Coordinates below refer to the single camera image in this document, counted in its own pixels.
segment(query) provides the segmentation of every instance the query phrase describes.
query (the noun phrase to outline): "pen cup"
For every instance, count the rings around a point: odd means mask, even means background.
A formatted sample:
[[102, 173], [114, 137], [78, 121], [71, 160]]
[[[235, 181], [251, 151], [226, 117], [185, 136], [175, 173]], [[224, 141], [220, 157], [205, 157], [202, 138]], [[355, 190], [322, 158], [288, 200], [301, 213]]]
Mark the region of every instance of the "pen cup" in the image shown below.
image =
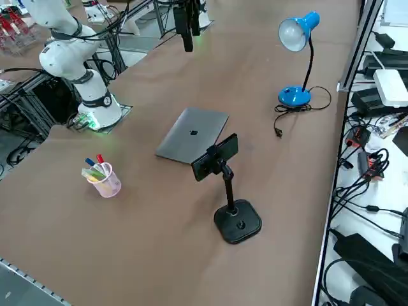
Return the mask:
[[108, 170], [109, 174], [103, 180], [98, 182], [91, 182], [87, 179], [87, 181], [92, 184], [100, 193], [100, 195], [104, 198], [111, 198], [115, 196], [122, 187], [120, 180], [117, 178], [115, 172], [112, 170], [112, 166], [110, 163], [102, 163], [102, 164], [95, 164], [91, 169], [95, 169], [95, 166], [101, 166], [102, 169]]

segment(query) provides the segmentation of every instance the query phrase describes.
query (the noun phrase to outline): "silver laptop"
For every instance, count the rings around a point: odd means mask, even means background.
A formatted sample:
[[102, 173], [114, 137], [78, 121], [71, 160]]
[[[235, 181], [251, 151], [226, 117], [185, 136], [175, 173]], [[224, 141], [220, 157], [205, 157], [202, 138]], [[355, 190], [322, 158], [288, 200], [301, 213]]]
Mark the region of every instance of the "silver laptop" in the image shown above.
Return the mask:
[[228, 120], [226, 113], [186, 108], [156, 150], [156, 155], [191, 164], [221, 134]]

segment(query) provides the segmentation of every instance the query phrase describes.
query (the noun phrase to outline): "lamp shade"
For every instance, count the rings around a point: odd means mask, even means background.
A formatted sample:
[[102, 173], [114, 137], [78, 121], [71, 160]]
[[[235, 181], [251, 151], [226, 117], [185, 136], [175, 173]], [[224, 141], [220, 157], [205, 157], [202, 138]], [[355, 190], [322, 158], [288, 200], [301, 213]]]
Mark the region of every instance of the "lamp shade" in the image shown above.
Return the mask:
[[301, 51], [319, 22], [320, 16], [315, 11], [311, 11], [304, 17], [291, 17], [284, 20], [279, 26], [280, 42], [290, 51]]

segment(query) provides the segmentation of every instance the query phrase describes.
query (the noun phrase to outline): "blue desk lamp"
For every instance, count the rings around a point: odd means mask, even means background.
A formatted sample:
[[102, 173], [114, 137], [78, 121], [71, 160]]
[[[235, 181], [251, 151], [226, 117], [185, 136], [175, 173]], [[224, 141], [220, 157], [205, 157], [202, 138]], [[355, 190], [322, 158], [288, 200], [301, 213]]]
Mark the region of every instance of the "blue desk lamp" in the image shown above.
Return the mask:
[[310, 102], [312, 96], [306, 90], [307, 80], [313, 64], [312, 30], [319, 24], [320, 16], [315, 11], [300, 17], [291, 17], [284, 20], [279, 26], [280, 42], [290, 51], [301, 51], [307, 42], [310, 46], [310, 62], [303, 86], [289, 86], [279, 93], [279, 101], [288, 106], [300, 106]]

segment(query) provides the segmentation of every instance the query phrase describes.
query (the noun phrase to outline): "lamp base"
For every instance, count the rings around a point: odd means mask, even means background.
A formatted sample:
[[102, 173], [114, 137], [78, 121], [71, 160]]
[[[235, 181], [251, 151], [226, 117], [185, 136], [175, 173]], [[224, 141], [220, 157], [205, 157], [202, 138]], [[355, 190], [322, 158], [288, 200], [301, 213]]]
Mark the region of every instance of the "lamp base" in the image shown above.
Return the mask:
[[300, 106], [310, 102], [312, 95], [309, 91], [302, 91], [302, 86], [283, 88], [278, 95], [279, 101], [288, 106]]

